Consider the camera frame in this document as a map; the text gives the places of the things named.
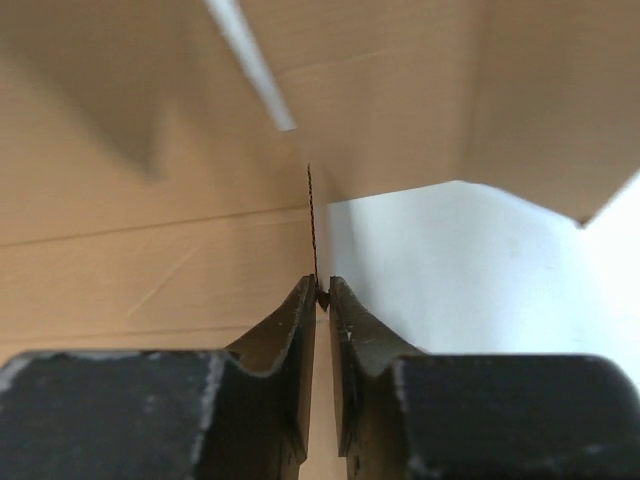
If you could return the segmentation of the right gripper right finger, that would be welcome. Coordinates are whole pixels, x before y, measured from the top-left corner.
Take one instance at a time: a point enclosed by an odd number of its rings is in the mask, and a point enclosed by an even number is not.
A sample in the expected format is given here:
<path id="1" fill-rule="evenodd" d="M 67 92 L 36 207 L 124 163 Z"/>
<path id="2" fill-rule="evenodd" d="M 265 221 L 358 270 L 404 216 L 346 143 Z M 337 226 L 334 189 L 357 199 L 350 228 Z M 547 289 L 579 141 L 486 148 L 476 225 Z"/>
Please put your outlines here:
<path id="1" fill-rule="evenodd" d="M 330 281 L 338 449 L 351 479 L 635 479 L 639 395 L 594 355 L 431 354 Z"/>

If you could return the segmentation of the brown cardboard box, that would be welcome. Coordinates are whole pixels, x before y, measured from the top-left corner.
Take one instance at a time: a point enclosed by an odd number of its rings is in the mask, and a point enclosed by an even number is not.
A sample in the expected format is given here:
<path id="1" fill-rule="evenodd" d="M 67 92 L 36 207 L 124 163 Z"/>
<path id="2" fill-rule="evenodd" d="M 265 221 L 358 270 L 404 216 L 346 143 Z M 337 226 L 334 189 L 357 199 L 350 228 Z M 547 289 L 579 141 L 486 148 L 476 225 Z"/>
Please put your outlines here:
<path id="1" fill-rule="evenodd" d="M 330 281 L 431 354 L 594 355 L 586 241 L 639 168 L 635 1 L 5 1 L 1 369 L 221 349 Z"/>

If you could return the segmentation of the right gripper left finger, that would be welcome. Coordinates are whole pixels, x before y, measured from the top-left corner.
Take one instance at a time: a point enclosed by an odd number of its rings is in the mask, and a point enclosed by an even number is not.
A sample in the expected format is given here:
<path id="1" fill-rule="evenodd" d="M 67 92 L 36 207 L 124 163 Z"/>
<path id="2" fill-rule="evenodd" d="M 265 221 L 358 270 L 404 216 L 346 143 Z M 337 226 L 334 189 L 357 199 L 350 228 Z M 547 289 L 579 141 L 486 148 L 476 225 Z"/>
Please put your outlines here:
<path id="1" fill-rule="evenodd" d="M 221 349 L 34 350 L 1 369 L 5 479 L 295 479 L 316 282 Z"/>

